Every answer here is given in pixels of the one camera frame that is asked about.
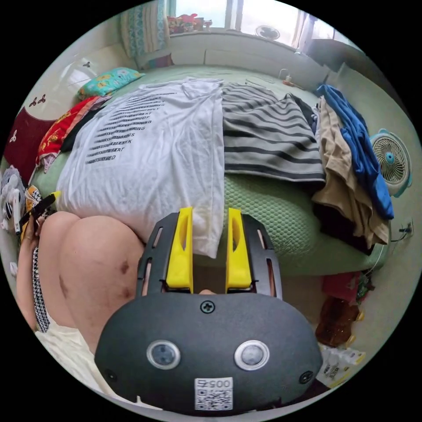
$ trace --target person's hand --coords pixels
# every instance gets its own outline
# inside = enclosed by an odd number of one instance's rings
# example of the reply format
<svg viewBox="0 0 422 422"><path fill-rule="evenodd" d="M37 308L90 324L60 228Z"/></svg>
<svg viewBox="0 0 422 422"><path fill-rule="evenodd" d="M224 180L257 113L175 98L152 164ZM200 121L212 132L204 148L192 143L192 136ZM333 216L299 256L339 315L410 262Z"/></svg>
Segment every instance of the person's hand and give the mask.
<svg viewBox="0 0 422 422"><path fill-rule="evenodd" d="M44 223L44 218L40 217L37 219L36 222L38 223L38 227L36 231L34 231L34 217L31 215L29 217L28 224L25 227L21 249L32 252L38 246L39 236L41 232L41 227Z"/></svg>

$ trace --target small fan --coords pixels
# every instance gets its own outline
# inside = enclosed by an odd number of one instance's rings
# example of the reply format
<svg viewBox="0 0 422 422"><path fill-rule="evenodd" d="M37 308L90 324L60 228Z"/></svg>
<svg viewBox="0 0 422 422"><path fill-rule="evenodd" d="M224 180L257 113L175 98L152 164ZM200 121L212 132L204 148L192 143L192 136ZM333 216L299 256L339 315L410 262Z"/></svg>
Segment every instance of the small fan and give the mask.
<svg viewBox="0 0 422 422"><path fill-rule="evenodd" d="M273 28L272 26L267 25L260 25L256 30L255 34L258 36L262 36L268 40L276 40L280 38L280 32L277 29Z"/></svg>
<svg viewBox="0 0 422 422"><path fill-rule="evenodd" d="M409 152L403 141L386 129L380 129L372 136L371 143L388 192L398 198L412 184Z"/></svg>

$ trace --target sticker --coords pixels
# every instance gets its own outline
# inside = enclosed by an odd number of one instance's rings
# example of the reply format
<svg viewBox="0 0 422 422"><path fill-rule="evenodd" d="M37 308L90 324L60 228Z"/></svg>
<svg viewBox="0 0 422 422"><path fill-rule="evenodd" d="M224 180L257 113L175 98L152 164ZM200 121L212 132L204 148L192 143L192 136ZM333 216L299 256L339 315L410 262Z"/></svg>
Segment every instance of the sticker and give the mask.
<svg viewBox="0 0 422 422"><path fill-rule="evenodd" d="M233 378L195 378L195 410L233 410Z"/></svg>

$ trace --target brown bottle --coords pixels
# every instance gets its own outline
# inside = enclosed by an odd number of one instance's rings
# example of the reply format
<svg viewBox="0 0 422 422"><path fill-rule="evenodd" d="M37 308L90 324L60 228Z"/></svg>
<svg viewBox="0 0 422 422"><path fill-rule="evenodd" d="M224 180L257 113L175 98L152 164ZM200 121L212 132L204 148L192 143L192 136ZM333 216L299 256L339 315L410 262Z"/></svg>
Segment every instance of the brown bottle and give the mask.
<svg viewBox="0 0 422 422"><path fill-rule="evenodd" d="M352 324L362 321L364 314L357 305L350 305L345 300L330 296L322 306L320 318L315 331L317 340L330 347L344 344L348 347L356 339L352 335Z"/></svg>

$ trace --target window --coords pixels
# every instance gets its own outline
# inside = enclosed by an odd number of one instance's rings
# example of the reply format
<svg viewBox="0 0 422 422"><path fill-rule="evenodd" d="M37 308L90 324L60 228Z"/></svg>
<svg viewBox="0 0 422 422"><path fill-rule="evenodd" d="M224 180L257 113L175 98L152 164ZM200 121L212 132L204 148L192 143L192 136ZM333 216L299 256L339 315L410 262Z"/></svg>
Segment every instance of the window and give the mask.
<svg viewBox="0 0 422 422"><path fill-rule="evenodd" d="M320 19L293 6L275 0L167 0L172 16L191 15L212 20L211 31L236 30L259 36L259 29L268 26L271 39L298 48L304 38L334 39L357 48L349 39Z"/></svg>
<svg viewBox="0 0 422 422"><path fill-rule="evenodd" d="M199 18L212 20L212 28L224 28L227 0L176 0L176 16L196 13Z"/></svg>
<svg viewBox="0 0 422 422"><path fill-rule="evenodd" d="M299 9L274 0L243 0L241 32L257 35L261 25L273 27L280 36L275 41L292 45Z"/></svg>

